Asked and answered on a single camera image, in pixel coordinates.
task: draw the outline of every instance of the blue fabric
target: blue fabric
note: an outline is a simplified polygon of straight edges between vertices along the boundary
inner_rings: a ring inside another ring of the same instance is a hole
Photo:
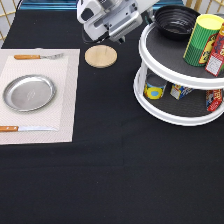
[[[22,10],[74,10],[78,0],[24,0]],[[182,0],[161,0],[154,5],[154,10],[164,5],[183,5]]]

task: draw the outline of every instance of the black bowl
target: black bowl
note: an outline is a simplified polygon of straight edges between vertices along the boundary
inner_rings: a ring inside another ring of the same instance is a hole
[[[200,13],[179,5],[167,5],[155,13],[155,23],[160,32],[172,40],[189,39]]]

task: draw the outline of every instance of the orange handle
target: orange handle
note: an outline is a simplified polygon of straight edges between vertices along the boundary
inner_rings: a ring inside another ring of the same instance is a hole
[[[0,132],[16,132],[18,129],[18,126],[0,126]]]
[[[40,55],[15,55],[14,58],[17,60],[40,59]]]

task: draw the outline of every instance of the can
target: can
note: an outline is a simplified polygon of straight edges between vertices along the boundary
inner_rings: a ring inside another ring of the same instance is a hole
[[[144,95],[151,100],[162,98],[166,89],[167,81],[156,74],[147,74]]]

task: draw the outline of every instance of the green can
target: green can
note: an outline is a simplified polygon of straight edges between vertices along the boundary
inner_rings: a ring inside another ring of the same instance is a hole
[[[198,16],[184,53],[184,60],[188,64],[204,66],[207,63],[223,22],[224,19],[216,15]]]

